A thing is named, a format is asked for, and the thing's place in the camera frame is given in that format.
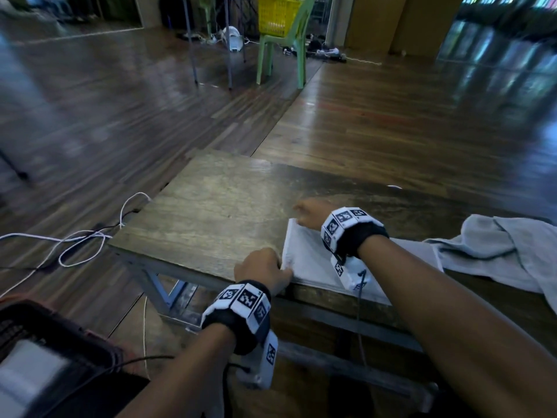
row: person's left hand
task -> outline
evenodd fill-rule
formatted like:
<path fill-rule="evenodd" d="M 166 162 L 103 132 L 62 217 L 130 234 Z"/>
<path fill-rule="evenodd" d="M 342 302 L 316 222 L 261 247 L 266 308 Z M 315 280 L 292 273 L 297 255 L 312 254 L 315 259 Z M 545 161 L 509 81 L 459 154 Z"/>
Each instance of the person's left hand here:
<path fill-rule="evenodd" d="M 245 260 L 234 266 L 234 280 L 255 280 L 264 284 L 271 296 L 278 295 L 292 279 L 291 269 L 280 269 L 280 258 L 271 248 L 250 253 Z"/>

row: folded white cloth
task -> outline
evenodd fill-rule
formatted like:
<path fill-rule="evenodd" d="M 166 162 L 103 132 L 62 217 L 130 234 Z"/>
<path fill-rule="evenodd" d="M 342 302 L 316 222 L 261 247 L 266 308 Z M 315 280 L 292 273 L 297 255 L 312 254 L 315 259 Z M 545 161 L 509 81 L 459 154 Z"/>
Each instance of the folded white cloth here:
<path fill-rule="evenodd" d="M 531 218 L 471 215 L 452 239 L 426 239 L 443 268 L 543 293 L 557 314 L 557 227 Z"/>

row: white table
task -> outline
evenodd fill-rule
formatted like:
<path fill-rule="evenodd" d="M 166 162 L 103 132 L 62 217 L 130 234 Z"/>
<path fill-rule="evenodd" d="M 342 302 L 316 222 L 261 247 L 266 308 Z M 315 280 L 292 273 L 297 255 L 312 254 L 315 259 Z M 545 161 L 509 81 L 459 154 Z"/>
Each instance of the white table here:
<path fill-rule="evenodd" d="M 196 82 L 196 84 L 199 84 L 198 80 L 197 80 L 197 70 L 196 70 L 196 56 L 194 53 L 194 47 L 193 47 L 193 43 L 191 42 L 191 26 L 189 23 L 189 14 L 188 14 L 188 3 L 186 2 L 186 0 L 182 0 L 182 2 L 184 3 L 184 11 L 185 11 L 185 24 L 188 28 L 188 41 L 189 41 L 189 55 L 191 58 L 191 67 L 193 69 L 193 78 Z M 226 21 L 226 48 L 227 48 L 227 66 L 228 66 L 228 89 L 232 90 L 232 58 L 231 58 L 231 52 L 230 52 L 230 19 L 229 19 L 229 7 L 228 7 L 228 0 L 225 0 L 225 21 Z M 238 31 L 240 32 L 240 34 L 243 37 L 243 33 L 245 31 L 244 25 L 243 25 L 243 12 L 242 12 L 242 1 L 240 0 L 240 25 L 241 25 L 241 30 L 239 29 Z M 246 50 L 244 47 L 242 47 L 242 52 L 243 52 L 243 60 L 244 63 L 246 62 Z"/>

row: person's left arm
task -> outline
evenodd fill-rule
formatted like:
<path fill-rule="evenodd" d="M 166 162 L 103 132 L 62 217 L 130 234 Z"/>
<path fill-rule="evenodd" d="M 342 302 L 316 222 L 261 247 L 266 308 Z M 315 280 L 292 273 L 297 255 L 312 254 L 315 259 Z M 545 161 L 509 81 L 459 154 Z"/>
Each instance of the person's left arm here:
<path fill-rule="evenodd" d="M 279 267 L 275 251 L 264 248 L 234 267 L 234 279 L 258 281 L 275 296 L 292 278 L 291 270 Z M 227 326 L 207 326 L 116 418 L 199 418 L 214 402 L 215 385 L 221 384 L 235 346 L 236 337 Z"/>

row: hand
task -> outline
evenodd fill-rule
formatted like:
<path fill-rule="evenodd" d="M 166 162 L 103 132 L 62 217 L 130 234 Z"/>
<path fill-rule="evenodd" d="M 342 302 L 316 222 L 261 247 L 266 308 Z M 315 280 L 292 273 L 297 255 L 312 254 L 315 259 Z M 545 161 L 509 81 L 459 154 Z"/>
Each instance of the hand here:
<path fill-rule="evenodd" d="M 291 269 L 280 269 L 280 258 L 271 248 L 250 253 L 243 263 L 234 266 L 234 280 L 255 280 L 264 284 L 276 296 L 292 279 Z"/>
<path fill-rule="evenodd" d="M 317 231 L 321 231 L 321 226 L 329 214 L 337 208 L 339 207 L 332 202 L 319 198 L 301 199 L 294 205 L 294 210 L 300 214 L 297 223 Z"/>

